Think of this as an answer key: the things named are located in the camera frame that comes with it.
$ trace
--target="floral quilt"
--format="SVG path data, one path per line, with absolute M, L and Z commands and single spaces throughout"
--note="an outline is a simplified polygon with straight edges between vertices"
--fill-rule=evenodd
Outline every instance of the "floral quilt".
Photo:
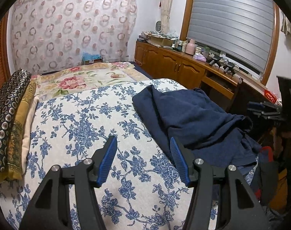
M 106 183 L 95 189 L 108 230 L 181 230 L 192 189 L 152 139 L 132 105 L 132 97 L 148 85 L 159 91 L 185 89 L 170 79 L 117 84 L 67 94 L 37 105 L 23 181 L 0 184 L 0 205 L 18 229 L 38 185 L 54 164 L 70 167 L 90 158 L 110 135 L 118 149 Z M 255 169 L 246 176 L 250 183 Z M 74 186 L 70 187 L 71 220 L 80 230 Z M 215 229 L 213 202 L 210 229 Z
M 129 62 L 94 63 L 53 74 L 34 75 L 32 79 L 37 85 L 35 95 L 41 102 L 102 86 L 149 80 Z

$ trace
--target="box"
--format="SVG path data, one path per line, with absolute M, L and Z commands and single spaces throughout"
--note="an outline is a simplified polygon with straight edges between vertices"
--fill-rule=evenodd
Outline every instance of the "box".
M 82 56 L 83 65 L 89 65 L 93 63 L 103 62 L 101 55 L 99 54 L 90 54 L 90 53 L 83 53 Z
M 103 60 L 102 59 L 91 59 L 91 60 L 83 61 L 83 65 L 90 65 L 93 63 L 100 63 L 100 62 L 103 62 Z
M 155 36 L 151 36 L 151 39 L 150 41 L 152 43 L 155 43 L 155 44 L 158 44 L 162 47 L 164 46 L 168 46 L 168 47 L 171 47 L 174 40 L 169 40 L 169 39 L 166 39 L 166 38 L 160 38 L 160 37 L 155 37 Z

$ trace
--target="bottle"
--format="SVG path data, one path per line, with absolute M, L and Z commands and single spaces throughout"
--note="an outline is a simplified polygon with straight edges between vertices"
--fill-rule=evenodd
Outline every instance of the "bottle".
M 177 49 L 179 51 L 182 51 L 182 47 L 183 47 L 183 41 L 179 41 L 179 45 L 178 45 Z
M 203 56 L 204 56 L 205 58 L 207 58 L 208 55 L 209 55 L 209 47 L 204 47 L 204 50 L 203 50 Z
M 177 48 L 179 46 L 179 39 L 178 38 L 175 40 L 174 46 L 175 46 L 175 48 Z

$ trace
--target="navy blue towel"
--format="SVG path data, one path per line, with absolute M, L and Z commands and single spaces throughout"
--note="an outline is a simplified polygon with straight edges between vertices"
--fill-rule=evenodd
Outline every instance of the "navy blue towel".
M 170 138 L 174 136 L 195 158 L 211 165 L 233 164 L 246 174 L 256 164 L 261 146 L 246 134 L 251 120 L 226 113 L 201 89 L 162 93 L 151 85 L 133 97 L 133 105 L 172 162 Z

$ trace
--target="window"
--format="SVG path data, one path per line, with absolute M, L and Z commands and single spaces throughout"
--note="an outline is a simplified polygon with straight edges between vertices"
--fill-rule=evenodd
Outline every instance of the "window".
M 277 48 L 276 10 L 272 0 L 187 0 L 181 39 L 221 50 L 265 78 Z

